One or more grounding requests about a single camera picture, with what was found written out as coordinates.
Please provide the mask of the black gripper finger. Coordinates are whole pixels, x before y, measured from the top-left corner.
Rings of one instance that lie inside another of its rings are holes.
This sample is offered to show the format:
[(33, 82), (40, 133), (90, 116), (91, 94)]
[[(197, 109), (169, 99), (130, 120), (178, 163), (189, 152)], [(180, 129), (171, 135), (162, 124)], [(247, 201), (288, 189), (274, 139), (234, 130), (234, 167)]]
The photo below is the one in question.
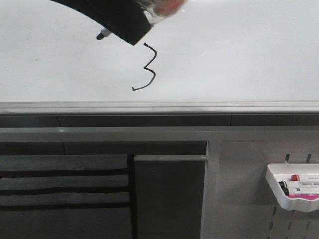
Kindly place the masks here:
[(152, 28), (135, 0), (58, 0), (57, 3), (84, 14), (131, 45), (137, 44)]

